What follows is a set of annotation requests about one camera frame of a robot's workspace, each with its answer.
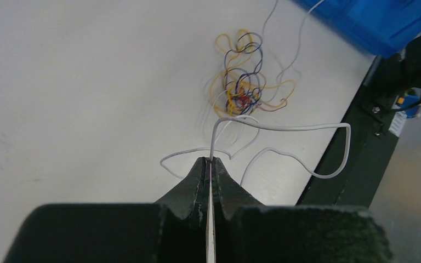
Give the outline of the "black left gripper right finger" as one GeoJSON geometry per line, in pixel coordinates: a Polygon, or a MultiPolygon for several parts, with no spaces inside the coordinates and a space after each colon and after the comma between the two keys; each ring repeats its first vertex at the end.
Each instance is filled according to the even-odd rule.
{"type": "Polygon", "coordinates": [[[392,262],[384,229],[362,207],[264,205],[210,162],[217,262],[392,262]]]}

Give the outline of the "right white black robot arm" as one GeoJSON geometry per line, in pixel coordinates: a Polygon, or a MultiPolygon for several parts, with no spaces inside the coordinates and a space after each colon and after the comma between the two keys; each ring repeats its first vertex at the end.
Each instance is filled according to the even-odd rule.
{"type": "Polygon", "coordinates": [[[416,102],[401,108],[387,107],[385,103],[412,88],[421,89],[421,36],[409,42],[403,51],[403,55],[396,53],[382,59],[372,79],[372,99],[385,111],[405,111],[421,104],[421,95],[416,102]]]}

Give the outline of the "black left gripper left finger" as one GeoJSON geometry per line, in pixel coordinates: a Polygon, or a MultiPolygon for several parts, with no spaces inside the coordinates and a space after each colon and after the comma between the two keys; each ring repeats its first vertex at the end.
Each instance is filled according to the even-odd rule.
{"type": "Polygon", "coordinates": [[[53,203],[33,210],[5,262],[205,262],[208,161],[153,203],[53,203]]]}

